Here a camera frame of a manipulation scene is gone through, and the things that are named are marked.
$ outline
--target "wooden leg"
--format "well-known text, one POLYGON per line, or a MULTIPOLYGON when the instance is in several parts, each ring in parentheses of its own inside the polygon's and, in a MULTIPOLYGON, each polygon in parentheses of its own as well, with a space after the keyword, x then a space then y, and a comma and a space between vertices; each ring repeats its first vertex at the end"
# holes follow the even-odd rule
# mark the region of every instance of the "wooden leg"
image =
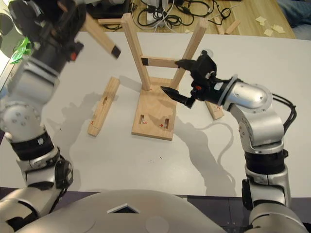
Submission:
MULTIPOLYGON (((199 23, 196 25, 195 30, 190 39, 190 42, 186 48, 183 59, 191 59, 193 57, 195 51, 197 50, 204 36, 206 28, 207 28, 207 21, 204 18, 200 18, 199 23)), ((174 75, 170 87, 173 89, 177 89, 184 74, 185 70, 183 68, 179 68, 174 75)))
POLYGON ((119 85, 119 79, 114 77, 110 78, 103 96, 97 105, 94 117, 88 126, 87 133, 90 135, 96 137, 101 130, 119 85))
POLYGON ((107 36, 97 21, 95 21, 88 13, 86 14, 83 30, 87 31, 109 54, 115 58, 119 57, 121 50, 107 36))
POLYGON ((239 26, 240 23, 241 23, 241 21, 239 21, 238 19, 235 20, 235 21, 227 28, 227 30, 225 31, 225 34, 226 34, 226 35, 231 34, 231 33, 233 32, 233 30, 235 30, 235 29, 239 26))
POLYGON ((218 106, 218 105, 213 104, 213 103, 208 102, 208 101, 205 101, 205 104, 206 104, 206 106, 209 110, 209 113, 211 114, 213 120, 217 120, 217 119, 224 116, 222 106, 218 106))
POLYGON ((141 79, 142 89, 144 89, 145 91, 149 91, 150 78, 147 72, 147 68, 142 64, 141 61, 142 51, 140 48, 132 15, 130 13, 124 14, 121 19, 121 23, 141 79))

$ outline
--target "red mark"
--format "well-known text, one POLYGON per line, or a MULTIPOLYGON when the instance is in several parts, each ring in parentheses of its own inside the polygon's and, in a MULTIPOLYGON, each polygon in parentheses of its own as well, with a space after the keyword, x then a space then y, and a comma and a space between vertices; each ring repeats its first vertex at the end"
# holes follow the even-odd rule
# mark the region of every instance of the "red mark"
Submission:
POLYGON ((70 59, 72 61, 75 61, 77 59, 77 54, 75 52, 73 52, 71 55, 70 55, 70 59))

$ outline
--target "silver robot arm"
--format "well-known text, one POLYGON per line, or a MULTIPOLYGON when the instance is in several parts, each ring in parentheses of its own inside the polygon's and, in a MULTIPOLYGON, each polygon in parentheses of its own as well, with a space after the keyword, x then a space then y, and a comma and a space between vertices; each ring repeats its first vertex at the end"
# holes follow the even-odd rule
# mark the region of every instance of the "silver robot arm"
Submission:
POLYGON ((59 16, 55 17, 56 12, 53 18, 45 15, 43 27, 40 17, 25 2, 9 4, 15 24, 37 44, 8 79, 2 88, 6 95, 0 99, 0 129, 18 156, 27 185, 0 200, 0 226, 7 232, 50 213, 73 182, 71 164, 41 124, 41 112, 57 88, 63 67, 83 48, 74 38, 85 21, 86 10, 84 4, 71 0, 49 4, 47 9, 58 8, 59 16))
POLYGON ((191 97, 162 87, 173 100, 191 108, 195 100, 207 100, 229 111, 239 124, 246 159, 247 179, 242 182, 242 199, 252 210, 247 233, 307 233, 303 223, 290 210, 291 192, 284 159, 284 127, 272 108, 273 94, 264 86, 247 84, 233 76, 216 78, 217 66, 202 51, 197 61, 180 60, 176 64, 191 72, 191 97))

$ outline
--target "wooden piece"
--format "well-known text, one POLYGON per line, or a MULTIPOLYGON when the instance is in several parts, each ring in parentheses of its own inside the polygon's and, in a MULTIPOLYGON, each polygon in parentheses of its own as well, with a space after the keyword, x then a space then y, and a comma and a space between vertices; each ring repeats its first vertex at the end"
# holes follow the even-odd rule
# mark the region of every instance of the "wooden piece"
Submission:
MULTIPOLYGON (((218 23, 218 24, 221 23, 219 17, 215 17, 214 20, 215 20, 215 23, 218 23)), ((220 34, 220 35, 224 35, 225 34, 225 31, 224 31, 224 28, 223 28, 222 25, 216 25, 216 28, 217 28, 218 34, 220 34)))
POLYGON ((147 68, 142 64, 141 61, 142 51, 131 14, 124 14, 122 16, 121 23, 141 79, 142 89, 144 89, 145 91, 149 91, 150 78, 147 72, 147 68))
POLYGON ((150 91, 141 90, 132 134, 172 140, 176 116, 176 101, 160 86, 169 86, 171 79, 151 77, 150 91))
MULTIPOLYGON (((193 57, 195 51, 197 50, 204 36, 206 28, 207 28, 207 21, 204 18, 200 18, 199 23, 195 27, 195 30, 192 34, 190 42, 186 48, 183 59, 191 59, 193 57)), ((174 75, 174 78, 171 82, 170 87, 173 89, 176 89, 182 77, 184 76, 184 74, 185 74, 185 70, 183 68, 179 68, 174 75)))
POLYGON ((87 31, 109 54, 113 55, 115 58, 119 57, 121 50, 106 35, 97 21, 95 21, 88 13, 86 14, 83 29, 87 31))
POLYGON ((120 18, 100 18, 98 20, 98 24, 100 25, 121 24, 121 19, 120 18))
POLYGON ((120 80, 114 77, 111 77, 109 83, 106 86, 106 89, 103 93, 101 100, 99 101, 96 111, 94 113, 93 119, 91 120, 87 133, 92 136, 97 136, 101 130, 103 123, 106 119, 112 101, 116 95, 118 87, 120 85, 120 80))
POLYGON ((144 66, 178 68, 175 62, 179 59, 142 56, 141 60, 144 66))
POLYGON ((235 30, 235 29, 238 27, 238 25, 239 25, 240 23, 241 23, 241 21, 239 21, 238 19, 235 20, 235 21, 227 28, 227 30, 225 31, 225 34, 226 34, 226 35, 231 34, 231 33, 233 32, 233 30, 235 30))
POLYGON ((213 104, 211 102, 205 101, 205 104, 211 114, 213 120, 217 120, 224 116, 223 107, 213 104))

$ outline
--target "black tape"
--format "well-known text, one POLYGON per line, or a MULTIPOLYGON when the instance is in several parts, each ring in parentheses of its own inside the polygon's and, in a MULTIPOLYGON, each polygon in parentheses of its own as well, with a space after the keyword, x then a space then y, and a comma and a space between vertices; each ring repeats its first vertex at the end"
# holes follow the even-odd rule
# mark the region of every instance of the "black tape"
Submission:
POLYGON ((11 146, 22 161, 39 158, 54 149, 54 145, 47 132, 26 142, 11 143, 11 146))
POLYGON ((116 58, 118 59, 120 54, 121 54, 121 50, 117 47, 117 46, 114 46, 112 51, 111 51, 111 54, 116 58))
POLYGON ((247 168, 258 174, 278 174, 285 169, 286 150, 272 154, 252 154, 245 152, 247 168))
POLYGON ((142 62, 142 64, 143 64, 144 66, 148 66, 148 65, 149 65, 148 58, 142 57, 142 58, 141 58, 141 62, 142 62))

